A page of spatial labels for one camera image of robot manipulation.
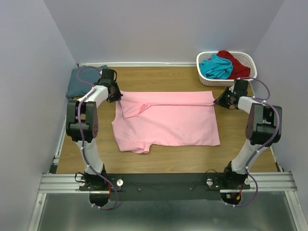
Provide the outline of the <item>pink t shirt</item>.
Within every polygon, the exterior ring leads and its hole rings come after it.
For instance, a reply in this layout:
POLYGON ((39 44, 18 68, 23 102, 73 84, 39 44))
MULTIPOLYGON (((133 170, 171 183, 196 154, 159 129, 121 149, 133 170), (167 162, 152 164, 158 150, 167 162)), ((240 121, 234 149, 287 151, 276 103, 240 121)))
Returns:
POLYGON ((152 145, 220 145, 211 91, 125 91, 115 107, 112 127, 122 152, 146 154, 152 145))

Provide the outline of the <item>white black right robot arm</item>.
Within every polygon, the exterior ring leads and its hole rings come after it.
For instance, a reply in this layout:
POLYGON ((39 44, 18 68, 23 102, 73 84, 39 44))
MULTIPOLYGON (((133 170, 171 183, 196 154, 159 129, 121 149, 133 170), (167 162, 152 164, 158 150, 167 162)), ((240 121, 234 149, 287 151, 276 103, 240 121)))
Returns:
POLYGON ((245 128, 246 141, 238 155, 228 163, 220 174, 220 184, 231 189, 244 184, 248 173, 260 154, 277 143, 281 138, 282 108, 268 103, 270 91, 265 99, 247 96, 249 77, 234 80, 234 85, 226 87, 214 100, 214 104, 223 108, 238 109, 248 113, 245 128))

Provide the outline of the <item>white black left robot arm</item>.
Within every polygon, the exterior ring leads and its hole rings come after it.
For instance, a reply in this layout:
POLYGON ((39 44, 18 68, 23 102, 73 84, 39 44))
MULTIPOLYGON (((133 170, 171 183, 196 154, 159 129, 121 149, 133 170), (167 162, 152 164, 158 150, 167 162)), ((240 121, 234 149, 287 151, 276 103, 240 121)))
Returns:
POLYGON ((98 106, 104 101, 119 101, 123 96, 117 84, 117 72, 108 68, 99 70, 94 66, 85 66, 78 71, 77 79, 91 86, 83 97, 69 100, 67 103, 66 134, 78 146, 85 164, 79 184, 96 191, 102 191, 106 187, 116 191, 116 187, 107 179, 104 163, 99 157, 96 137, 99 131, 98 106), (98 71, 100 78, 95 83, 80 78, 80 74, 89 68, 98 71))

